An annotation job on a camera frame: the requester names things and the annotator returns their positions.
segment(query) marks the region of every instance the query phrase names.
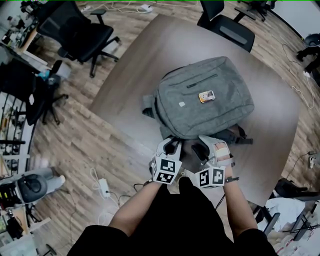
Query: sleeve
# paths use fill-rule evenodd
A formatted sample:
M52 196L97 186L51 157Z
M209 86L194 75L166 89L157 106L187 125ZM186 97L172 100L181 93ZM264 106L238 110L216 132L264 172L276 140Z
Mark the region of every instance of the sleeve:
M124 245L127 240L128 236L117 228L100 225L88 226L72 246L67 256L100 255L106 251L106 245L108 247L119 244Z
M267 236L259 229L248 229L242 232L235 240L234 245L237 251L247 256L276 256L275 249L268 242Z

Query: chair armrest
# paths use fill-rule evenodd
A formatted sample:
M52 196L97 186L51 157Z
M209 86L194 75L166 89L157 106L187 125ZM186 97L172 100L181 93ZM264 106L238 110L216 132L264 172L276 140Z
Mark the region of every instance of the chair armrest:
M60 57L66 58L66 57L68 56L68 54L69 54L69 53L68 53L65 49L63 49L62 47L59 48L59 50L58 50L58 55L59 55Z
M68 58L72 61L74 61L76 58L72 57L68 51L66 51L65 49L63 49L62 47L59 48L58 50L58 55L62 58Z
M256 20L256 17L247 10L241 9L239 7L235 7L234 9L239 12L239 14L233 19L235 22L239 22L244 16L247 16L254 21Z
M90 13L90 15L96 15L100 24L104 25L104 21L102 20L102 15L104 15L107 11L105 9L97 9Z
M104 15L107 11L105 9L97 9L90 13L90 15Z

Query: chair seat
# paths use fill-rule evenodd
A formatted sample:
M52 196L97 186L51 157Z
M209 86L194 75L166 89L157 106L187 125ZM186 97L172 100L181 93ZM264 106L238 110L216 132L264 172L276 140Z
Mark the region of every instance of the chair seat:
M237 44L246 51L250 52L255 41L255 34L247 27L235 22L233 19L218 15L209 25L210 31Z
M70 49L66 50L78 61L86 62L105 47L113 31L110 26L91 23L75 36Z

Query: power strip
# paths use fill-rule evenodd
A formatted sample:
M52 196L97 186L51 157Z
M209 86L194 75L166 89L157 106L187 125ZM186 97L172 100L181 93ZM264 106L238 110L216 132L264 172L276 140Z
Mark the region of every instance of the power strip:
M99 179L99 185L100 185L102 196L104 198L110 197L109 186L108 186L107 180L105 178Z
M83 9L81 9L80 10L80 12L86 12L86 11L88 11L88 10L90 10L91 9L91 6L90 5L86 5Z

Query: desk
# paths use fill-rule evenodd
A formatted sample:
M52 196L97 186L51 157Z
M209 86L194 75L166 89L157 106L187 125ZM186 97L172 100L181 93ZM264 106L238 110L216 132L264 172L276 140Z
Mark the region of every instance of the desk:
M121 57L90 110L155 150L162 138L157 122L142 115L143 95L153 93L167 72L218 56L234 63L255 104L253 113L240 123L254 144L230 150L244 196L264 206L288 159L300 100L273 69L227 39L190 22L158 15Z
M36 35L38 34L37 32L37 28L35 27L31 33L28 36L28 39L26 40L26 42L24 43L24 45L21 48L15 48L15 52L19 55L25 54L28 57L34 59L35 61L41 63L42 65L47 66L48 63L46 61L44 61L43 59L35 56L34 54L32 54L31 52L28 51L28 47L30 46L30 44L32 43L32 41L36 38Z

